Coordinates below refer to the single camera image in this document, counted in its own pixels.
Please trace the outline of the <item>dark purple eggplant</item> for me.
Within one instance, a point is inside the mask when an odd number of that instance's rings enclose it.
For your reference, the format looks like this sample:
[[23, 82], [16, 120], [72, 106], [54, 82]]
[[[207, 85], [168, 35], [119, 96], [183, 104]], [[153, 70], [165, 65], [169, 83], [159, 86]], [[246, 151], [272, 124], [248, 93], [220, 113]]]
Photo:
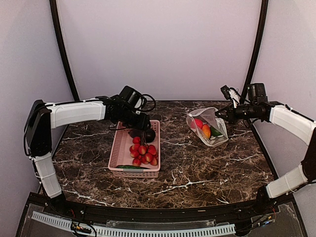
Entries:
[[135, 138], [135, 137], [145, 138], [145, 141], [147, 143], [153, 142], [156, 138], [156, 132], [151, 128], [147, 129], [146, 131], [132, 129], [128, 132], [128, 134], [130, 135], [131, 138]]

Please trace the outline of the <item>clear zip top bag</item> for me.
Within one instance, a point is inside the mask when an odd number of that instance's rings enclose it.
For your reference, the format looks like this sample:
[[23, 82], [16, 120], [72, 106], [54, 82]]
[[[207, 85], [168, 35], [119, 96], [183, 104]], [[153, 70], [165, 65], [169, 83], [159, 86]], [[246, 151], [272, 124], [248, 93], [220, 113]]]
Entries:
[[217, 111], [214, 107], [196, 109], [186, 117], [191, 131], [209, 147], [217, 147], [229, 139], [224, 120], [215, 115]]

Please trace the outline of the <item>green avocado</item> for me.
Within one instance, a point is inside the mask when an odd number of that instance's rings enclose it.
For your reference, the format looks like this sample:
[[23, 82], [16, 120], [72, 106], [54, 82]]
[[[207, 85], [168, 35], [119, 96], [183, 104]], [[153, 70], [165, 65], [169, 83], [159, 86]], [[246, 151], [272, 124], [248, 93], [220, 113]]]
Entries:
[[211, 130], [211, 136], [217, 137], [217, 136], [222, 135], [222, 133], [218, 131], [217, 129], [215, 129], [213, 126], [210, 127], [210, 130]]

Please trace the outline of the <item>red orange mango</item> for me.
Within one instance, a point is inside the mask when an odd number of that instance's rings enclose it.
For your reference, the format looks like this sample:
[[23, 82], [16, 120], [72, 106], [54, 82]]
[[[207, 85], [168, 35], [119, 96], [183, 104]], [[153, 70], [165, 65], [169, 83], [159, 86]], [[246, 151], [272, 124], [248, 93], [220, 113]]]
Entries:
[[206, 136], [206, 138], [210, 139], [210, 137], [211, 137], [210, 126], [208, 124], [204, 124], [201, 129], [202, 129], [204, 135]]

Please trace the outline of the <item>red tomato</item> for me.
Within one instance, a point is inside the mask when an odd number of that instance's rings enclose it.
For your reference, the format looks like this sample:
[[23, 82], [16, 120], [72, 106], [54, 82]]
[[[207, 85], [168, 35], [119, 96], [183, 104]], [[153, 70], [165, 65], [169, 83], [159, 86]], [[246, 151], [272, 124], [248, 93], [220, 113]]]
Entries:
[[202, 127], [203, 127], [203, 122], [202, 122], [200, 119], [197, 119], [197, 118], [195, 118], [194, 121], [195, 121], [197, 127], [199, 127], [200, 129], [202, 129]]

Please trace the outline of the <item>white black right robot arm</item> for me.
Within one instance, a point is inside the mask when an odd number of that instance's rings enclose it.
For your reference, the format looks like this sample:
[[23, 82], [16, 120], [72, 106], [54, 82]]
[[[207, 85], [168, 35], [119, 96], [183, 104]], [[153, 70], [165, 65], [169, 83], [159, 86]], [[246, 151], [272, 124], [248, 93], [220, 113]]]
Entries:
[[316, 185], [316, 120], [286, 103], [271, 101], [263, 83], [246, 86], [246, 95], [224, 85], [221, 92], [229, 105], [216, 116], [229, 124], [241, 121], [258, 133], [277, 178], [261, 186], [252, 204], [256, 214], [270, 209], [281, 196]]

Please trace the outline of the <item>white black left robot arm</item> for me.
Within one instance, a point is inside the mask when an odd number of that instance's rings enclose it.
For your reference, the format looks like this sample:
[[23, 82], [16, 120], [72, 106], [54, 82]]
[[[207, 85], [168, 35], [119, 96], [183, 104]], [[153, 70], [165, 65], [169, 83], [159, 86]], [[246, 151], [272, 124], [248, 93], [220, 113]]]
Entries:
[[53, 164], [52, 131], [59, 127], [86, 121], [108, 120], [125, 128], [146, 131], [151, 127], [145, 109], [149, 94], [142, 94], [126, 85], [119, 94], [96, 96], [72, 102], [47, 103], [36, 100], [24, 126], [23, 149], [32, 161], [36, 178], [43, 187], [48, 206], [59, 215], [66, 215], [70, 205], [59, 183]]

